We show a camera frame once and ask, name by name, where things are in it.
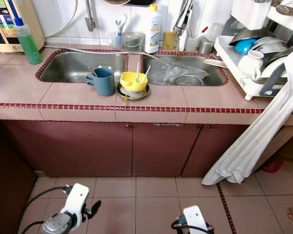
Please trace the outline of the clear toothbrush cup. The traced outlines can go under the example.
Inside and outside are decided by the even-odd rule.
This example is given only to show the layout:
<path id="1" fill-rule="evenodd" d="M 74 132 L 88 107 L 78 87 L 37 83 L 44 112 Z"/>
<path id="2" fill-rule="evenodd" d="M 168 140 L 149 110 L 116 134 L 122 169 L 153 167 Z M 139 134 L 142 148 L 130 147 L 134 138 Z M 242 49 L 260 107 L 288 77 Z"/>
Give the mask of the clear toothbrush cup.
<path id="1" fill-rule="evenodd" d="M 122 34 L 111 33 L 111 35 L 107 38 L 107 42 L 111 45 L 113 50 L 122 51 L 124 49 Z"/>

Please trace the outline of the blue plastic mug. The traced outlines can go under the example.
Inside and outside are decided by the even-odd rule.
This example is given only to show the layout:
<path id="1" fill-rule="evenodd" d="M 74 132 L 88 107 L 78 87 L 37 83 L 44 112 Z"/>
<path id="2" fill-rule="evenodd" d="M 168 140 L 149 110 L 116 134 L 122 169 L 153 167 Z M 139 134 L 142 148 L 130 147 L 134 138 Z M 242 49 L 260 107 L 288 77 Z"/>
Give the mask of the blue plastic mug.
<path id="1" fill-rule="evenodd" d="M 90 74 L 86 75 L 86 84 L 93 86 L 98 95 L 108 97 L 115 93 L 114 72 L 111 67 L 102 67 L 101 65 L 96 68 L 99 78 L 94 77 L 91 70 Z"/>

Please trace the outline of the red floor slipper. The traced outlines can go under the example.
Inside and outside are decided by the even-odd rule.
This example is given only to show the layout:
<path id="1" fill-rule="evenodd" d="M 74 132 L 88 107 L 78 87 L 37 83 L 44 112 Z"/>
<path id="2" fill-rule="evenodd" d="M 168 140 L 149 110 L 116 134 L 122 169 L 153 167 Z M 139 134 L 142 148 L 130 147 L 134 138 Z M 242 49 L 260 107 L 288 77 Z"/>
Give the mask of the red floor slipper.
<path id="1" fill-rule="evenodd" d="M 283 167 L 283 163 L 284 162 L 281 159 L 269 160 L 268 162 L 262 165 L 260 170 L 265 173 L 274 174 L 278 172 L 281 169 L 281 167 Z"/>

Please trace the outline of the beige water ionizer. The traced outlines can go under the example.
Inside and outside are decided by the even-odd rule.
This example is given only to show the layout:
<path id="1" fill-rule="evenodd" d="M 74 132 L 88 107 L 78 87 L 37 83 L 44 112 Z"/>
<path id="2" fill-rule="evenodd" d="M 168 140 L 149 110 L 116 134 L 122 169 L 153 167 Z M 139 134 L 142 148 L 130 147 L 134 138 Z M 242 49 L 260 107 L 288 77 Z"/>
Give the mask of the beige water ionizer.
<path id="1" fill-rule="evenodd" d="M 14 29 L 17 14 L 30 27 L 35 44 L 40 50 L 44 46 L 43 32 L 35 13 L 32 0 L 12 0 L 15 11 L 9 5 L 9 0 L 0 0 L 0 53 L 23 53 Z"/>

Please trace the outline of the white dish rack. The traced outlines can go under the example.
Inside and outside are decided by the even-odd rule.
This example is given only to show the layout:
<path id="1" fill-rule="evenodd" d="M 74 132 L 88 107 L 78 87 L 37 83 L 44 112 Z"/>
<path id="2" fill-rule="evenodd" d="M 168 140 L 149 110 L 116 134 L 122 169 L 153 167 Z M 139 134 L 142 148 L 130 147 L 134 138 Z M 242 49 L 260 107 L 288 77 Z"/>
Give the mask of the white dish rack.
<path id="1" fill-rule="evenodd" d="M 277 6 L 272 6 L 272 1 L 266 20 L 271 20 L 293 31 L 293 0 L 277 0 L 277 2 L 279 3 Z M 264 84 L 254 82 L 249 76 L 243 74 L 238 69 L 238 63 L 243 55 L 234 51 L 234 46 L 229 45 L 232 38 L 233 36 L 218 36 L 216 38 L 216 55 L 222 58 L 222 61 L 227 65 L 227 69 L 234 76 L 234 80 L 242 87 L 246 94 L 245 100 L 250 101 L 254 97 L 276 96 L 289 78 L 285 65 L 280 65 L 269 78 L 266 78 L 267 80 Z"/>

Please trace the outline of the green dish soap bottle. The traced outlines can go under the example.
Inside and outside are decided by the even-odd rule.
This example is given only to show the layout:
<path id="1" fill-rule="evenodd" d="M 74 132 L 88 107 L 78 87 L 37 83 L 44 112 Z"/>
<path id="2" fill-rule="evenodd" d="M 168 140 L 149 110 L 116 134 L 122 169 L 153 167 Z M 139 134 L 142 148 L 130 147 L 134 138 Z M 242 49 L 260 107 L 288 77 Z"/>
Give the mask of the green dish soap bottle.
<path id="1" fill-rule="evenodd" d="M 39 49 L 35 43 L 30 27 L 27 24 L 24 24 L 22 18 L 16 17 L 14 29 L 28 62 L 31 65 L 42 63 L 42 57 L 40 56 Z"/>

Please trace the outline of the clear measuring jug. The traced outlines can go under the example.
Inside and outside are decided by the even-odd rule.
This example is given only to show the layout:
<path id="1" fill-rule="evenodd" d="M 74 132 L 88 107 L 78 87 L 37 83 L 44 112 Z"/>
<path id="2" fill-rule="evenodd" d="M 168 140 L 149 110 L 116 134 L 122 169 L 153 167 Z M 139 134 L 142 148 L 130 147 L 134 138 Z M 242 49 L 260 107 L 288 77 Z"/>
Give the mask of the clear measuring jug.
<path id="1" fill-rule="evenodd" d="M 123 33 L 122 49 L 127 53 L 143 53 L 144 52 L 144 33 Z"/>

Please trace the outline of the steel strainer bowl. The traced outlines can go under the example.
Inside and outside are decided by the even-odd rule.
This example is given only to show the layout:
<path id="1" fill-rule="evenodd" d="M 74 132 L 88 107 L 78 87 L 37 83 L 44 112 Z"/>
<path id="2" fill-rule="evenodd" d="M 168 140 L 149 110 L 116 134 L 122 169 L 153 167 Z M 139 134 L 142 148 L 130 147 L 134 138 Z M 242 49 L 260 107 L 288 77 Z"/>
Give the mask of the steel strainer bowl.
<path id="1" fill-rule="evenodd" d="M 174 85 L 203 86 L 205 75 L 179 75 L 172 79 Z"/>

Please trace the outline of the white hanging cloth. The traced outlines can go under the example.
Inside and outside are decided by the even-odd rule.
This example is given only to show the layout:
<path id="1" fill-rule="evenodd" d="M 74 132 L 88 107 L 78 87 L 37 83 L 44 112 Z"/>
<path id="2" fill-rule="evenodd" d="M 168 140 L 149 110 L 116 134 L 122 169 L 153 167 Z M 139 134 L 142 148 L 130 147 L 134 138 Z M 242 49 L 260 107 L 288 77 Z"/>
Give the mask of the white hanging cloth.
<path id="1" fill-rule="evenodd" d="M 293 52 L 286 56 L 284 67 L 289 75 L 285 86 L 211 167 L 202 179 L 203 185 L 221 180 L 240 184 L 253 172 L 261 154 L 293 112 Z"/>

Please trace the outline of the yellow plastic bowl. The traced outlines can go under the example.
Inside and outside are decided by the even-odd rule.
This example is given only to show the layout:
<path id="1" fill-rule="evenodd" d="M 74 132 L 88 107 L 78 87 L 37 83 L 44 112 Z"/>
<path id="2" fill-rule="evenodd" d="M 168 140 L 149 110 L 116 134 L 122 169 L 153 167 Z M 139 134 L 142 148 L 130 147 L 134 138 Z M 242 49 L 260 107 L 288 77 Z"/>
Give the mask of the yellow plastic bowl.
<path id="1" fill-rule="evenodd" d="M 122 72 L 121 78 L 120 78 L 120 84 L 129 91 L 134 91 L 134 92 L 143 91 L 145 89 L 145 86 L 148 84 L 148 78 L 147 78 L 146 84 L 141 82 L 144 75 L 145 75 L 144 73 L 140 73 L 139 82 L 135 83 L 136 72 L 129 72 L 129 71 Z"/>

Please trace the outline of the round steel dish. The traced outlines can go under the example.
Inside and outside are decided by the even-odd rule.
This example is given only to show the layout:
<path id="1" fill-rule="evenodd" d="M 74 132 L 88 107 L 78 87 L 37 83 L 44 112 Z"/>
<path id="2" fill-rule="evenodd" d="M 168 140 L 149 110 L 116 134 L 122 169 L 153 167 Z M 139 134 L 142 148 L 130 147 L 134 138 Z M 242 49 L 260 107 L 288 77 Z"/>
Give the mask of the round steel dish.
<path id="1" fill-rule="evenodd" d="M 149 95 L 149 84 L 140 92 L 127 91 L 120 83 L 116 85 L 117 95 L 121 97 L 123 102 L 139 101 Z"/>

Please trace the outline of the white plate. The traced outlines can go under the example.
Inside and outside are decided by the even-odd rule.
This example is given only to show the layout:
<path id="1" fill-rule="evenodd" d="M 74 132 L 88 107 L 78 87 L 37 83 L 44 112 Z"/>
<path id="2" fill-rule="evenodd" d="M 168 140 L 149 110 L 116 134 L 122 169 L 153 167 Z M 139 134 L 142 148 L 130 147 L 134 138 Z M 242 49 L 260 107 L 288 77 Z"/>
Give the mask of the white plate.
<path id="1" fill-rule="evenodd" d="M 261 78 L 269 78 L 280 65 L 284 64 L 286 58 L 286 56 L 282 56 L 269 62 L 265 69 L 263 69 Z"/>

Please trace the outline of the large steel bowl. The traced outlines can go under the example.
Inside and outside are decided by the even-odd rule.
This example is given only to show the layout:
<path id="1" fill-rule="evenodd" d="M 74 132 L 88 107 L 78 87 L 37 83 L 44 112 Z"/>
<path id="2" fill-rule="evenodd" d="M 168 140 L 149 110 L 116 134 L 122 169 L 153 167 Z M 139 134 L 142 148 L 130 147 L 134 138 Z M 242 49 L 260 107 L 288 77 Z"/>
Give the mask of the large steel bowl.
<path id="1" fill-rule="evenodd" d="M 229 45 L 234 46 L 239 41 L 245 39 L 260 39 L 264 37 L 272 37 L 274 33 L 269 31 L 267 28 L 262 28 L 258 30 L 249 30 L 249 29 L 242 29 L 239 33 L 237 33 L 229 43 Z"/>

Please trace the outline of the white plastic ladle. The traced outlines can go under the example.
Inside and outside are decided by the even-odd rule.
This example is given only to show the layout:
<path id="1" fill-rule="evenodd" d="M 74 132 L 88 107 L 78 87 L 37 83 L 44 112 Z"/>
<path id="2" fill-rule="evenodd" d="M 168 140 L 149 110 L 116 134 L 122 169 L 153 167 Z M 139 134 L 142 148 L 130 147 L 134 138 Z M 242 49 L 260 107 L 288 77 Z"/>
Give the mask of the white plastic ladle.
<path id="1" fill-rule="evenodd" d="M 227 68 L 227 65 L 225 62 L 221 61 L 221 60 L 216 60 L 216 59 L 205 59 L 203 60 L 203 62 L 205 64 L 208 65 L 215 65 L 217 67 L 223 67 L 223 68 Z"/>

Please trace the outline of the maroon cabinet door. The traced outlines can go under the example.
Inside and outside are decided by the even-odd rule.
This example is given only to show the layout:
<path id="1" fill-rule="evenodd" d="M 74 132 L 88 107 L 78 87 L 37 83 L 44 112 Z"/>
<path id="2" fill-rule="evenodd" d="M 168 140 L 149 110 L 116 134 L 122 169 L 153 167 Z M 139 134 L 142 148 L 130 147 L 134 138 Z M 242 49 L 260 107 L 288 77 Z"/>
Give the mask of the maroon cabinet door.
<path id="1" fill-rule="evenodd" d="M 204 177 L 248 127 L 236 124 L 201 125 L 181 177 Z"/>
<path id="2" fill-rule="evenodd" d="M 133 176 L 180 176 L 199 132 L 194 124 L 134 123 Z"/>
<path id="3" fill-rule="evenodd" d="M 132 175 L 132 131 L 124 123 L 2 120 L 0 133 L 46 176 Z"/>

